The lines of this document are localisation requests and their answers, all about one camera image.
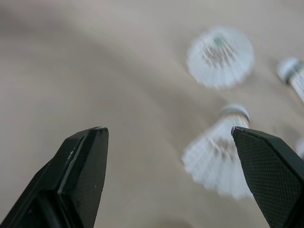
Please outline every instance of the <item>wooden floor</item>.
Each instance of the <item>wooden floor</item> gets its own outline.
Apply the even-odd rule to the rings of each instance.
[[[264,228],[255,202],[193,183],[183,149],[229,102],[252,128],[292,148],[304,104],[276,76],[304,59],[300,0],[3,0],[0,5],[0,219],[65,138],[110,132],[95,227]],[[198,85],[185,66],[202,31],[227,25],[256,50],[251,78],[230,91]]]

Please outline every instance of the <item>shuttlecock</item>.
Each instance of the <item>shuttlecock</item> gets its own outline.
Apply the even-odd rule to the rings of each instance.
[[[254,62],[253,46],[245,35],[218,27],[193,42],[187,65],[197,82],[223,89],[242,83],[250,75]]]
[[[291,85],[304,102],[304,63],[297,58],[288,58],[277,67],[279,78]]]
[[[213,127],[185,149],[184,168],[206,189],[235,199],[252,198],[231,136],[233,126],[249,128],[248,112],[242,106],[229,105],[222,114]]]

